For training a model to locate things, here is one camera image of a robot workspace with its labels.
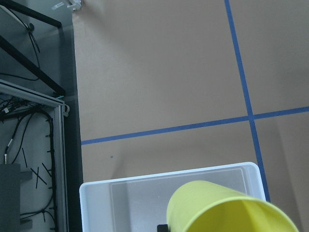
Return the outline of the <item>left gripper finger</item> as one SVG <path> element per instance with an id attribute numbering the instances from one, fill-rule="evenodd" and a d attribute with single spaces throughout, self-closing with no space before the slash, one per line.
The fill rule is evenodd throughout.
<path id="1" fill-rule="evenodd" d="M 169 232 L 168 224 L 159 224 L 159 225 L 157 225 L 157 232 Z"/>

